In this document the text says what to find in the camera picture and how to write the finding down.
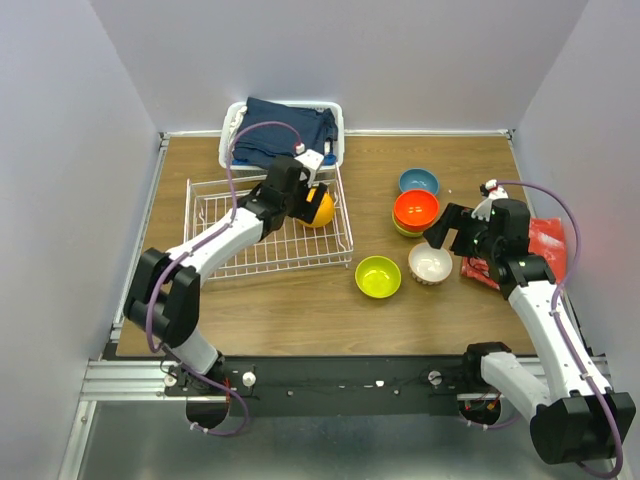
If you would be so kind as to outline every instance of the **white bowl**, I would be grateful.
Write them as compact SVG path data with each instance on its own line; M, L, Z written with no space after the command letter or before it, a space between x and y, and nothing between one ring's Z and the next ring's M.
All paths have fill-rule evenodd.
M416 245L409 252L411 275L425 285L437 285L451 274L453 261L447 250L431 247L428 243Z

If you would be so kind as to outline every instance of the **cable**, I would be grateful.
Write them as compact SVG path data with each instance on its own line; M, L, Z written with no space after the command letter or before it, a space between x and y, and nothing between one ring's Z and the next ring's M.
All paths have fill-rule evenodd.
M489 395L490 393L496 393L497 394L497 397L495 398L496 400L498 400L500 398L500 395L502 395L498 390L496 390L495 388L490 386L489 389L486 392L484 392L481 396L479 396L478 398L471 398L471 399L469 399L469 401L486 403L486 402L489 401L487 399L487 395Z
M242 423L237 426L236 428L234 428L233 430L229 430L226 432L218 432L216 430L211 430L208 428L204 428L201 427L200 425L198 425L197 423L192 423L191 424L191 428L194 428L196 430L200 430L201 432L207 434L207 435L213 435L215 437L230 437L232 435L235 435L237 433L239 433L246 425L247 423L249 423L249 407L247 407L247 403L244 401L244 398L242 398L242 396L236 392L235 390L227 387L226 385L223 385L221 383L218 383L214 380L211 380L208 377L205 377L204 375L196 372L194 369L192 369L189 365L183 363L182 364L182 368L185 369L187 372L189 372L189 374L195 378L197 378L198 380L200 380L201 382L204 382L214 388L217 388L218 390L221 390L229 395L231 395L233 398L235 398L236 400L238 400L238 403L240 403L240 406L242 407L243 410L243 418L242 418Z
M497 182L497 185L517 185L517 186L521 186L521 187L533 188L534 190L539 190L539 191L541 191L543 193L546 193L547 195L549 195L550 197L555 199L555 201L560 204L560 206L567 213L567 216L569 217L569 220L571 221L571 225L573 226L573 231L574 231L575 236L576 236L576 253L573 256L573 263L569 267L569 269L567 271L567 274L565 275L564 279L562 279L558 283L558 285L556 286L556 289L553 292L553 295L551 296L551 313L553 314L553 319L555 320L556 326L558 327L558 330L560 331L560 335L562 336L562 339L564 340L564 343L566 344L567 348L569 349L569 352L571 353L571 356L573 357L573 360L576 363L576 366L578 367L578 370L580 370L580 373L582 374L582 376L586 380L587 384L589 385L589 387L593 391L593 394L598 399L598 402L600 403L600 406L602 407L602 411L604 412L604 415L607 418L607 422L609 423L609 427L611 428L611 434L613 435L613 441L614 441L614 444L615 444L616 464L615 464L615 466L613 467L613 469L610 472L600 472L598 470L594 470L594 469L592 469L591 467L585 465L582 462L578 462L578 465L585 472L589 473L590 475L593 475L594 477L607 478L607 479L615 478L616 476L618 476L618 474L622 470L622 462L623 462L623 458L622 458L622 438L620 437L620 431L618 430L618 425L616 424L615 418L613 417L613 412L611 411L611 408L607 404L607 401L605 400L605 398L602 395L602 393L600 393L600 390L598 390L598 387L597 387L596 383L589 376L589 372L587 370L587 367L585 366L585 364L580 359L580 355L578 354L578 351L576 350L575 346L571 342L571 339L569 338L569 334L567 333L567 330L564 328L564 325L562 324L562 320L560 318L560 314L556 310L556 306L558 305L558 298L560 297L560 294L564 290L565 285L567 284L567 282L569 281L569 279L573 275L573 272L575 271L575 267L578 264L578 260L580 259L580 254L582 252L582 237L580 235L580 228L578 227L578 221L574 217L573 212L571 211L569 206L566 204L566 202L564 200L562 200L562 198L560 198L557 194L555 194L553 191L549 190L546 187L543 187L541 185L536 185L534 183L512 181L512 180L499 180Z
M173 355L165 355L164 357L162 357L162 360L160 360L160 365L158 368L160 368L160 371L165 375L169 375L170 377L173 377L176 380L178 380L178 375L173 373L170 368L167 368L166 370L162 368L162 366L164 365L164 362L168 362L169 360L174 360L173 358L169 358L170 356L173 357Z
M232 142L230 142L229 144L229 149L228 149L228 156L227 156L227 161L225 162L225 171L227 174L227 182L229 184L229 191L231 193L231 217L229 219L228 223L225 223L221 228L219 228L218 230L216 230L215 232L211 233L210 235L207 235L205 238L203 238L202 240L200 240L198 243L196 243L193 248L191 249L191 252L184 252L181 255L179 255L178 257L176 257L168 266L167 268L165 268L165 270L160 274L160 277L158 277L158 281L156 282L155 286L153 287L153 291L151 292L151 298L149 299L149 304L147 307L147 316L146 316L146 321L145 321L145 334L147 337L147 345L149 346L149 350L151 350L152 353L157 353L159 352L161 349L165 349L165 351L171 352L171 350L166 347L162 342L158 343L158 345L156 345L153 342L153 311L155 309L156 306L156 302L158 300L158 296L160 295L160 290L162 289L162 285L165 284L165 282L167 281L167 278L169 277L169 275L173 272L173 270L187 257L189 257L190 255L193 255L194 252L196 252L197 250L199 250L200 248L202 248L204 245L206 245L207 243L209 243L211 240L213 240L214 238L218 237L219 235L221 235L223 232L225 232L234 222L235 218L236 218L236 212L238 210L238 198L236 195L236 189L235 189L235 185L233 184L233 176L231 174L231 163L233 161L233 149L236 145L236 142L242 138L244 135L246 135L247 133L257 129L257 128L262 128L262 127L270 127L270 126L277 126L277 127L283 127L286 128L288 130L291 130L293 133L295 133L298 143L296 145L294 145L294 150L295 147L297 145L302 144L302 137L300 136L300 133L293 128L291 125L286 124L284 122L277 122L277 121L268 121L268 122L260 122L260 123L256 123L254 125L251 125L247 128L245 128L244 130L238 132L236 134L236 137L233 139ZM204 375L196 372L195 370L193 370L189 365L186 364L182 364L182 368L184 368L187 372L189 372L191 375L193 375L194 377L196 377L198 380L207 383L208 385L217 388L219 390L222 390L223 392L228 393L229 395L233 396L234 398L236 398L239 402L240 405L242 406L242 409L244 410L244 420L242 421L242 424L230 431L230 432L215 432L213 430L209 430L209 429L205 429L200 427L199 425L196 424L192 424L192 428L196 428L198 430L203 431L204 433L208 433L209 435L216 435L216 436L229 436L229 435L235 435L236 433L238 433L240 430L242 430L244 428L244 426L249 422L249 409L247 408L247 404L245 403L245 401L242 399L242 397L240 396L240 394L238 394L235 390L231 390L230 388L227 388L226 386L222 385L221 383L215 382L207 377L205 377Z
M192 250L191 250L191 254L193 254L198 249L202 248L204 245L209 243L211 240L213 240L214 238L218 237L220 234L225 232L233 224L233 221L236 218L236 212L238 210L238 198L236 196L236 189L235 189L235 185L233 184L233 176L231 174L231 163L233 161L233 148L235 147L236 142L238 140L240 140L240 138L242 138L244 135L246 135L247 133L249 133L249 132L251 132L251 131L253 131L253 130L257 129L257 128L270 127L270 126L284 127L284 128L287 128L287 129L293 131L293 133L296 134L296 137L298 139L298 144L302 143L302 137L300 136L300 133L295 128L293 128L291 125L288 125L288 124L283 123L283 122L277 122L277 121L260 122L260 123L256 123L254 125L251 125L250 127L245 128L241 132L238 132L236 137L229 144L228 158L227 158L227 161L225 162L226 163L225 171L226 171L226 174L227 174L227 182L229 184L229 191L231 192L231 218L229 219L228 223L225 223L221 228L219 228L218 230L216 230L212 234L206 236L205 238L200 240L198 243L196 243L193 246ZM146 336L147 336L147 345L149 346L149 350L151 350L152 353L157 353L162 348L162 342L160 342L158 345L153 343L153 331L152 331L153 310L154 310L156 302L158 300L158 296L160 295L160 290L162 289L162 285L164 285L165 282L167 281L167 277L171 274L171 272L173 272L173 270L176 268L176 266L178 266L180 264L180 262L182 262L189 255L190 255L189 252L184 252L182 255L176 257L169 264L169 266L160 274L160 277L158 278L158 281L156 282L155 286L153 287L153 291L151 292L151 298L149 299L149 306L147 307L147 318L146 318L146 322L145 322L145 333L146 333Z
M465 408L464 411L465 412L478 412L480 410L482 410L483 408L487 407L487 402L488 400L479 400L480 404L479 405L475 405L475 406L471 406L469 405L469 408Z
M487 410L493 410L494 408L496 408L496 405L498 405L498 402L500 401L501 398L502 398L502 393L498 392L498 396L493 400L493 402L487 405Z
M516 416L510 418L509 420L507 420L504 423L498 423L498 424L494 423L493 425L487 425L487 424L484 424L484 423L473 422L473 421L469 420L468 418L466 418L462 414L460 414L460 417L458 417L458 419L461 422L466 423L468 427L479 427L479 428L482 428L483 430L500 430L502 428L510 427L511 425L516 423L518 420L520 420L520 416L516 415Z

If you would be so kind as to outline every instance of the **blue bowl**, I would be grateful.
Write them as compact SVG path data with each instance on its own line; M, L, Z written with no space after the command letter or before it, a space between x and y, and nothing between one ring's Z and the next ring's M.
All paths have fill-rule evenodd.
M400 175L398 186L401 192L408 190L426 190L434 195L440 191L440 182L436 176L424 168L410 168Z

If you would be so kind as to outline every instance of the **white wall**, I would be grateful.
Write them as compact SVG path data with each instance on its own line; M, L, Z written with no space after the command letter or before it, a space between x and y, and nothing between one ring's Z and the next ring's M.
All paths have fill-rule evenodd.
M107 339L156 128L86 0L0 14L0 478L57 478Z
M591 0L522 120L522 176L562 193L584 239L569 291L614 385L640 406L640 4ZM558 207L534 196L536 213ZM626 442L640 451L640 419ZM640 459L627 457L640 475Z
M586 0L91 0L161 130L247 95L347 128L515 127Z

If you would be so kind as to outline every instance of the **floor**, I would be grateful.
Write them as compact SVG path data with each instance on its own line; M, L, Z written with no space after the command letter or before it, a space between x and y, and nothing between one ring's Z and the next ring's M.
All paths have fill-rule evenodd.
M603 462L594 468L606 470ZM79 478L86 480L583 479L545 465L528 425L467 428L427 415L256 418L246 433L189 430L182 402L100 403Z
M407 255L423 240L400 236L390 219L398 176L409 167L438 176L441 211L448 202L475 206L478 186L488 179L518 178L504 137L348 137L341 173L355 244L351 267L209 282L201 294L204 336L227 355L460 354L483 341L533 353L524 326L501 295L458 275L459 258L439 286L411 278ZM187 179L223 176L217 138L172 138L143 250L182 243ZM510 193L524 198L520 189ZM388 299L367 298L355 285L355 267L370 255L388 256L401 268L402 285ZM128 321L118 354L149 354L143 333Z

